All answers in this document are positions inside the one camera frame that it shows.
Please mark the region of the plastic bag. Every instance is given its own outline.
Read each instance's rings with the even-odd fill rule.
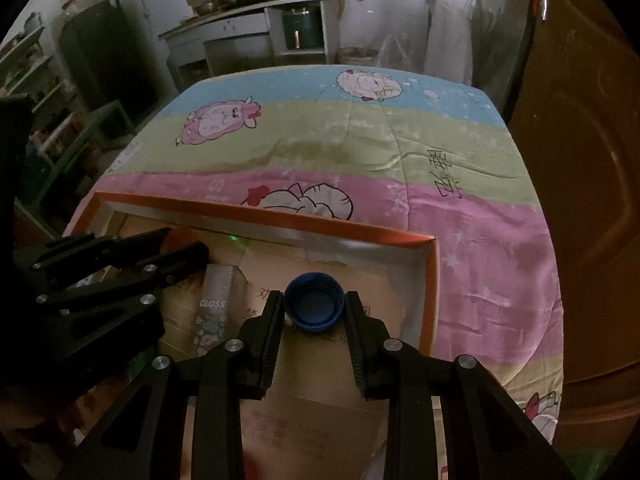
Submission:
[[[431,28],[423,74],[471,85],[474,0],[430,0]]]
[[[402,35],[402,40],[398,40],[395,36],[387,36],[380,47],[376,66],[415,72],[408,55],[408,43],[406,34]]]

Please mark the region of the robotic hand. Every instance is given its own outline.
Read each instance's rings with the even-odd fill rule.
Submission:
[[[431,396],[444,417],[449,479],[572,479],[551,446],[473,357],[446,362],[390,338],[367,317],[357,292],[344,323],[356,386],[388,399],[385,480],[438,478]],[[197,396],[191,478],[244,480],[240,399],[271,385],[284,300],[271,291],[261,316],[205,356],[174,363],[161,355],[135,379],[80,445],[58,480],[180,478],[188,398]]]

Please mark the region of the pink sheep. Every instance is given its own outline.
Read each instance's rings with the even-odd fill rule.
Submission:
[[[261,115],[260,105],[252,103],[251,99],[213,103],[191,112],[180,137],[175,139],[175,145],[202,144],[243,126],[255,128],[255,119]]]

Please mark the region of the bucket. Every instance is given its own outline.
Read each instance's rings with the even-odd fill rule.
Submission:
[[[373,48],[350,46],[338,51],[338,63],[341,65],[376,66],[378,51]]]

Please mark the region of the cabinet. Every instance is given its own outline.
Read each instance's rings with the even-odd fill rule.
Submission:
[[[73,16],[58,44],[89,110],[117,100],[137,123],[156,104],[120,0],[103,0]]]
[[[282,14],[297,4],[319,7],[322,45],[288,50]],[[267,66],[335,62],[340,46],[338,0],[271,0],[210,14],[160,35],[179,91],[200,80]]]

